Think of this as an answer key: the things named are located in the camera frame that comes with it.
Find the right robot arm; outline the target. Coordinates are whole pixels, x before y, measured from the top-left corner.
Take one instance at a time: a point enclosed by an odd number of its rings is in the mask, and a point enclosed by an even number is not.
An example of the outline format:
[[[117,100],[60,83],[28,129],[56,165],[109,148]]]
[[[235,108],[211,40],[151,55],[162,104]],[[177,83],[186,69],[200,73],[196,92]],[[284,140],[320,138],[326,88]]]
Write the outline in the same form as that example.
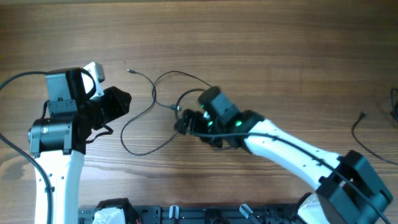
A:
[[[266,158],[293,173],[314,190],[298,204],[303,223],[389,223],[384,211],[391,192],[361,153],[342,156],[317,148],[278,128],[253,111],[240,111],[218,86],[202,89],[200,111],[176,113],[174,129],[221,149],[227,142]]]

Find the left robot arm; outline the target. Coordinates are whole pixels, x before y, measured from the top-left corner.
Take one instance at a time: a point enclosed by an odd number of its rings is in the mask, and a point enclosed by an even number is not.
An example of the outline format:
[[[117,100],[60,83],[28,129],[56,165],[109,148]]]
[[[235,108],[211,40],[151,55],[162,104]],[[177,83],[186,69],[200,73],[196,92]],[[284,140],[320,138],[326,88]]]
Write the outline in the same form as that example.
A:
[[[43,115],[28,130],[30,153],[45,175],[36,174],[35,222],[78,223],[80,176],[89,136],[111,135],[108,123],[128,113],[131,96],[115,86],[102,89],[103,68],[50,71],[46,76],[49,100]]]

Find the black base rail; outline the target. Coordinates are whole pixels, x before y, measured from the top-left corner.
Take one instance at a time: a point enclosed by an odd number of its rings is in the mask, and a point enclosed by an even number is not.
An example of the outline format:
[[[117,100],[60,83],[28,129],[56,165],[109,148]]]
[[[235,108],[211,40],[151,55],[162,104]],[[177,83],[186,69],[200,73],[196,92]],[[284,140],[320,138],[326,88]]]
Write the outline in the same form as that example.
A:
[[[216,206],[216,207],[181,207],[172,205],[133,206],[133,215],[128,223],[303,223],[297,215],[297,206],[293,203],[271,204],[263,206]]]

